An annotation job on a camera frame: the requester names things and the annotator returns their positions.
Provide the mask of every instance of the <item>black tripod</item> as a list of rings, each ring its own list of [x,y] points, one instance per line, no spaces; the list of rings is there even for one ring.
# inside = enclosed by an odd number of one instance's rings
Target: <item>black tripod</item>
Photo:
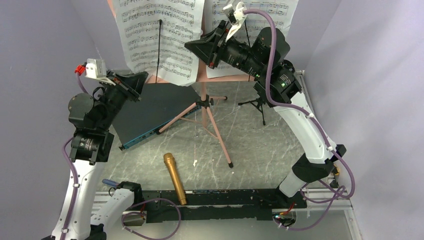
[[[260,97],[258,97],[255,100],[238,103],[239,106],[243,104],[252,104],[262,114],[262,124],[265,126],[264,109],[262,108],[262,105],[266,104],[266,102],[262,100]]]

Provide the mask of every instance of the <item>musical notes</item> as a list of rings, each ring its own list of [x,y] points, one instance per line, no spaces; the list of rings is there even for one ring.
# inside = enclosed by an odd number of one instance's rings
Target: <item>musical notes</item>
[[[287,36],[293,14],[295,13],[298,5],[298,0],[244,0],[243,2],[247,9],[259,9],[268,13],[274,20],[275,27]],[[226,5],[226,0],[208,0],[205,3],[204,20],[206,33],[215,29],[220,24],[221,20],[228,20],[223,12],[223,8]],[[239,42],[247,43],[249,40],[250,44],[255,41],[259,32],[263,28],[270,26],[267,20],[264,20],[262,16],[257,14],[249,14],[245,22],[247,26],[247,33],[246,27],[243,24],[233,37]],[[206,74],[208,78],[216,78],[243,74],[243,72],[226,64],[225,62],[221,62],[216,69],[206,68]]]
[[[137,20],[142,17],[149,17],[154,15],[163,15],[171,18],[178,19],[183,23],[190,23],[193,25],[195,16],[187,11],[181,11],[172,6],[164,4],[146,4],[134,7],[121,14],[122,22],[126,23],[131,20]]]
[[[204,1],[115,0],[127,66],[134,73],[151,74],[156,74],[158,67],[158,76],[168,82],[179,86],[194,83],[199,59],[184,44],[200,38]]]

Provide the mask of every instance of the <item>purple cable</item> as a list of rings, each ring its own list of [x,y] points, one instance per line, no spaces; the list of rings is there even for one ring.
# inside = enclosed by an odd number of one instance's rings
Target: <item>purple cable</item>
[[[245,15],[247,14],[259,14],[261,16],[263,16],[264,18],[266,18],[266,20],[268,21],[270,27],[271,27],[271,50],[270,50],[270,54],[269,54],[269,60],[268,63],[273,63],[274,62],[274,56],[276,53],[276,45],[277,45],[277,30],[276,30],[276,25],[274,24],[273,19],[270,17],[270,15],[268,15],[268,13],[262,11],[262,10],[258,10],[258,9],[248,9],[243,11],[243,13]],[[271,98],[271,72],[273,70],[273,65],[272,64],[268,64],[267,70],[266,70],[266,78],[265,78],[265,93],[266,93],[266,98],[267,100],[275,105],[275,106],[280,106],[280,107],[286,107],[286,108],[292,108],[292,109],[296,109],[300,112],[302,112],[303,114],[305,114],[305,116],[309,116],[310,113],[305,110],[304,108],[301,108],[299,106],[293,105],[293,104],[288,104],[288,103],[281,103],[281,102],[276,102]],[[314,117],[310,117],[309,118],[313,124],[316,126],[316,128],[318,129],[319,133],[321,134],[325,145],[327,146],[327,148],[331,147],[330,142],[328,141],[327,137],[326,137],[326,133],[324,132],[323,128],[321,127],[320,123],[314,118]],[[333,203],[333,201],[338,198],[344,198],[344,199],[348,199],[350,197],[353,196],[353,194],[355,193],[355,178],[354,175],[351,171],[351,169],[349,168],[349,166],[347,165],[347,163],[342,159],[342,157],[334,150],[331,150],[331,152],[334,154],[334,156],[341,162],[341,164],[346,168],[349,177],[350,177],[350,181],[351,181],[351,190],[350,193],[347,195],[343,195],[343,192],[340,193],[339,190],[343,187],[344,189],[346,189],[344,186],[341,186],[337,191],[334,191],[334,189],[332,189],[330,186],[328,186],[327,184],[324,183],[324,185],[332,190],[332,192],[334,193],[334,197],[324,200],[322,201],[322,203],[327,203],[330,202],[326,212],[324,212],[323,216],[327,213],[328,209],[330,209],[331,204]],[[311,201],[314,203],[314,200],[305,197],[305,199],[307,199],[308,201]],[[318,224],[321,221],[322,218],[320,218],[316,223],[314,223],[312,226],[315,226],[316,224]]]
[[[337,192],[339,192],[340,190],[341,190],[341,192],[343,193],[344,191],[345,191],[345,189],[346,189],[346,187],[345,186],[341,186],[341,187],[339,187],[336,191]],[[311,229],[311,228],[313,228],[313,227],[315,227],[316,225],[318,225],[323,219],[324,219],[324,217],[327,215],[327,213],[329,212],[329,210],[330,210],[330,207],[331,207],[331,205],[333,204],[333,201],[334,201],[334,199],[332,199],[331,198],[331,200],[329,201],[329,204],[328,204],[328,206],[327,206],[327,208],[325,209],[325,211],[324,211],[324,213],[318,218],[318,220],[316,220],[316,222],[314,222],[312,225],[310,225],[310,226],[307,226],[307,227],[302,227],[302,228],[292,228],[292,227],[289,227],[289,228],[287,228],[288,230],[291,230],[291,231],[305,231],[305,230],[309,230],[309,229]]]
[[[76,81],[78,82],[78,86],[79,86],[79,88],[85,93],[85,94],[87,94],[88,92],[87,92],[87,90],[86,90],[86,88],[84,87],[84,85],[83,85],[83,83],[81,82],[81,78],[80,78],[80,74],[78,73],[78,72],[76,72],[75,73],[75,76],[76,76]]]
[[[166,202],[168,202],[168,203],[170,203],[175,209],[176,209],[176,211],[178,212],[178,224],[176,225],[176,228],[175,228],[175,230],[169,235],[169,236],[167,236],[167,237],[164,237],[164,238],[151,238],[151,237],[148,237],[148,236],[145,236],[145,235],[142,235],[142,234],[140,234],[140,233],[138,233],[138,232],[136,232],[136,231],[133,231],[133,230],[131,230],[129,227],[127,227],[127,226],[125,226],[124,225],[124,219],[127,217],[127,216],[130,216],[130,215],[140,215],[140,213],[139,212],[129,212],[129,213],[127,213],[127,214],[124,214],[122,217],[121,217],[121,224],[122,224],[122,227],[125,229],[125,230],[127,230],[128,232],[130,232],[130,233],[132,233],[132,234],[135,234],[135,235],[137,235],[137,236],[139,236],[139,237],[142,237],[142,238],[144,238],[144,239],[147,239],[147,240],[166,240],[166,239],[169,239],[170,237],[172,237],[176,232],[177,232],[177,230],[180,228],[180,224],[181,224],[181,212],[180,212],[180,209],[178,208],[178,206],[175,204],[175,203],[173,203],[172,201],[170,201],[170,200],[168,200],[168,199],[165,199],[165,198],[153,198],[153,199],[150,199],[150,200],[146,200],[146,201],[142,201],[142,202],[140,202],[140,203],[137,203],[137,204],[134,204],[134,205],[132,205],[132,206],[130,206],[130,208],[134,208],[134,207],[137,207],[137,206],[140,206],[140,205],[143,205],[143,204],[146,204],[146,203],[150,203],[150,202],[153,202],[153,201],[166,201]]]
[[[69,158],[69,156],[66,152],[66,146],[72,141],[73,138],[74,137],[71,137],[65,142],[65,144],[62,147],[62,154],[65,157],[67,164],[69,165],[70,171],[72,172],[73,183],[78,184],[77,170],[75,169],[74,164],[72,163],[71,159]],[[73,191],[72,191],[72,196],[70,198],[69,208],[67,210],[67,214],[66,214],[66,217],[65,217],[65,221],[63,222],[63,228],[62,229],[67,229],[68,226],[69,226],[69,222],[71,220],[72,212],[73,212],[74,206],[75,206],[75,201],[77,200],[77,193],[78,193],[78,188],[74,187]],[[64,240],[65,235],[66,235],[66,233],[62,232],[62,234],[60,235],[60,240]]]

